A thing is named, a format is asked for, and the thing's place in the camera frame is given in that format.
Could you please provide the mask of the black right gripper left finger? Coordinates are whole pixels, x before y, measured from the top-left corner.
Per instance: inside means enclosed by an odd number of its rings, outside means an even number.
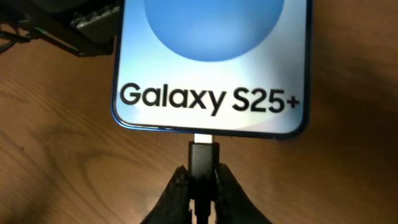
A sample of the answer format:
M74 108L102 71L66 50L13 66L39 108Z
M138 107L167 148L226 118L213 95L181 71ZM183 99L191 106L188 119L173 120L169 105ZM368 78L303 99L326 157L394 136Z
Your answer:
M188 171L177 167L162 195L141 224L191 224Z

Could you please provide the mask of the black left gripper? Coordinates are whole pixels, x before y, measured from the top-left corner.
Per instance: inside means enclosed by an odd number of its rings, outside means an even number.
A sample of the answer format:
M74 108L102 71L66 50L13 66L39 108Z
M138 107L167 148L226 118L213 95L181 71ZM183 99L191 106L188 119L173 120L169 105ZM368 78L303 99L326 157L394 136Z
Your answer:
M111 55L120 0L1 0L1 52L42 39L77 57Z

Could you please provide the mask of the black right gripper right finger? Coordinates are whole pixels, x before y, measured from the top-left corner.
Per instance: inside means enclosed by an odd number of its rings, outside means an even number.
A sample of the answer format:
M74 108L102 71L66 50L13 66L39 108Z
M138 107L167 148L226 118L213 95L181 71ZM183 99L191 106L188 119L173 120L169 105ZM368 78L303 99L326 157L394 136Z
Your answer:
M216 224L271 224L251 202L226 164L216 171Z

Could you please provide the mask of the blue Galaxy smartphone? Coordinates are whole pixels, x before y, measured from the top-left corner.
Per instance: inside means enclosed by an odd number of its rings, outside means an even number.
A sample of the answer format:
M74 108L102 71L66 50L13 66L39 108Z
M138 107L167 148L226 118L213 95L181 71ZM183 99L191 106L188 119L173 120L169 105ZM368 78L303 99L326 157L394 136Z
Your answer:
M124 128L290 139L310 111L312 0L125 0L111 112Z

